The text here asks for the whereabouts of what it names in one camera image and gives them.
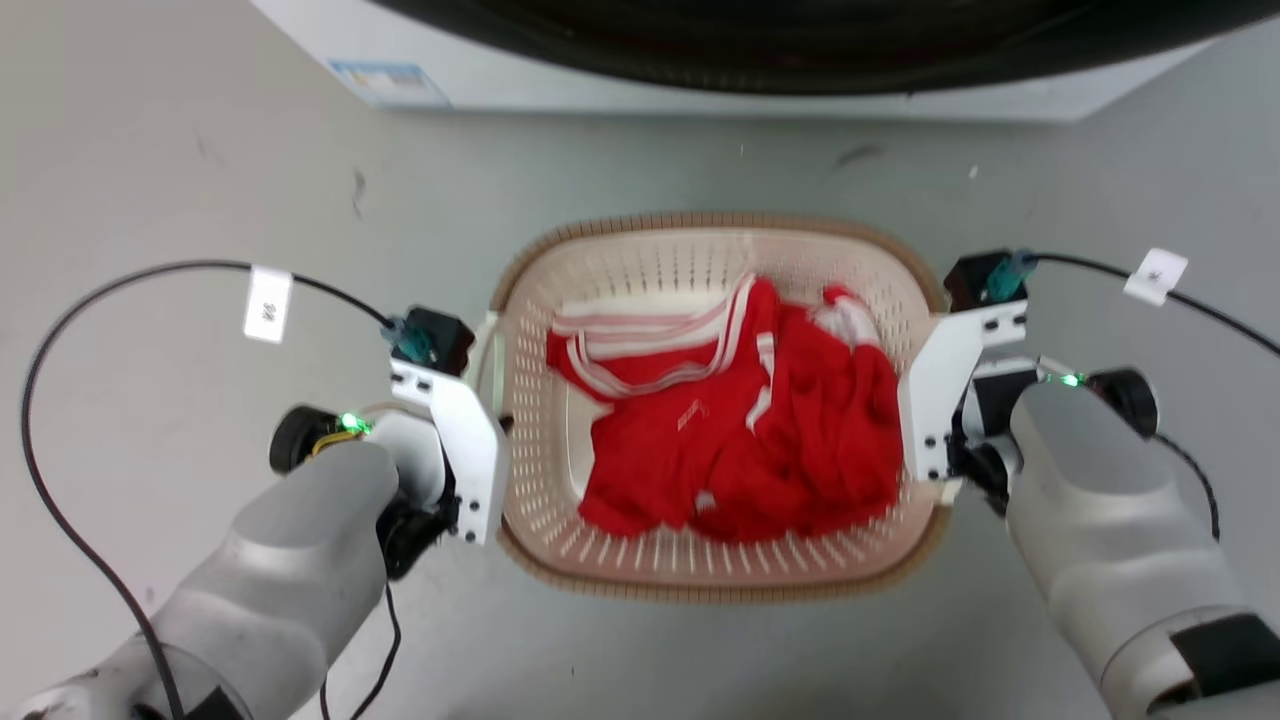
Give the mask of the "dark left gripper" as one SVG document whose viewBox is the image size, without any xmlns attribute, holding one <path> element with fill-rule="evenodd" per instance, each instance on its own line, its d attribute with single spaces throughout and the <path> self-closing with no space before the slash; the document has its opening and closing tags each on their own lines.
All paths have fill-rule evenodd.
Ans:
<svg viewBox="0 0 1280 720">
<path fill-rule="evenodd" d="M 458 515 L 460 498 L 451 468 L 445 469 L 442 496 L 430 509 L 421 509 L 403 489 L 398 489 L 376 524 L 387 580 L 403 579 L 436 541 L 454 534 Z"/>
</svg>

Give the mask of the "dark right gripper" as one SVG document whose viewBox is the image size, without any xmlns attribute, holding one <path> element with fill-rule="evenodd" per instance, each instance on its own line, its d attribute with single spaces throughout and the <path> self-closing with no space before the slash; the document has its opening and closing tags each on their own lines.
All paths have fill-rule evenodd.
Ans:
<svg viewBox="0 0 1280 720">
<path fill-rule="evenodd" d="M 946 439 L 948 475 L 975 488 L 997 518 L 1006 516 L 1011 483 L 1023 468 L 1021 451 L 1010 434 L 1012 410 L 1041 379 L 1036 357 L 982 361 L 952 415 Z"/>
</svg>

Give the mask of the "beige plastic laundry basket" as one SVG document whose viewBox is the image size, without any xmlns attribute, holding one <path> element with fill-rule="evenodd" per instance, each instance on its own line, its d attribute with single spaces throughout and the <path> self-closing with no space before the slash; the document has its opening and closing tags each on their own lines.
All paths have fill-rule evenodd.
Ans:
<svg viewBox="0 0 1280 720">
<path fill-rule="evenodd" d="M 749 272 L 769 277 L 787 299 L 815 300 L 832 282 L 861 292 L 900 372 L 948 309 L 943 286 L 909 243 L 852 222 L 709 211 L 595 219 L 547 232 L 497 286 L 489 337 L 468 369 L 493 413 L 513 421 L 497 539 L 530 577 L 609 600 L 788 603 L 886 591 L 934 553 L 959 488 L 942 469 L 905 471 L 888 512 L 817 538 L 723 544 L 689 530 L 626 538 L 579 516 L 599 407 L 547 368 L 554 311 L 599 299 L 694 300 Z"/>
</svg>

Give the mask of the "red white-striped sports shirt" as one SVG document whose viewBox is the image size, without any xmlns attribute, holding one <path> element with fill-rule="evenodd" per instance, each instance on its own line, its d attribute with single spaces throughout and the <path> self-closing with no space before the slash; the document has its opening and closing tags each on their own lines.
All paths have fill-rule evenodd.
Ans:
<svg viewBox="0 0 1280 720">
<path fill-rule="evenodd" d="M 899 377 L 844 284 L 813 304 L 755 274 L 699 306 L 568 304 L 545 359 L 604 407 L 579 514 L 611 534 L 820 536 L 899 500 Z"/>
</svg>

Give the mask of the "black round washing machine door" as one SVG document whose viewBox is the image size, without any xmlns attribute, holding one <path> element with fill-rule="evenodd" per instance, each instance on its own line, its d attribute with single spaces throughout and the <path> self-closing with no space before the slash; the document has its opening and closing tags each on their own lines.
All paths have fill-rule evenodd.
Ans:
<svg viewBox="0 0 1280 720">
<path fill-rule="evenodd" d="M 1133 61 L 1280 17 L 1280 0 L 371 0 L 596 76 L 718 94 L 919 94 Z"/>
</svg>

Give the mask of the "white washing machine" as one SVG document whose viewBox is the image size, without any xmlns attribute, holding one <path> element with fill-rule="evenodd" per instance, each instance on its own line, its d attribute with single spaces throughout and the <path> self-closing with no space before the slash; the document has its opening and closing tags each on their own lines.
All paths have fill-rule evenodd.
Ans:
<svg viewBox="0 0 1280 720">
<path fill-rule="evenodd" d="M 1194 44 L 1111 67 L 977 88 L 782 97 L 669 88 L 564 69 L 421 26 L 369 0 L 250 1 L 332 77 L 329 60 L 413 63 L 452 104 L 379 108 L 404 111 L 1070 124 L 1203 50 Z"/>
</svg>

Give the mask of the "blue white energy label sticker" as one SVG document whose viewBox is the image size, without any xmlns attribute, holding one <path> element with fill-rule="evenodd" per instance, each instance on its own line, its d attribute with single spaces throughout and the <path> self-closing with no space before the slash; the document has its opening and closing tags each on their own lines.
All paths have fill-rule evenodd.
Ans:
<svg viewBox="0 0 1280 720">
<path fill-rule="evenodd" d="M 448 96 L 413 63 L 326 63 L 334 77 L 366 104 L 378 108 L 452 108 Z"/>
</svg>

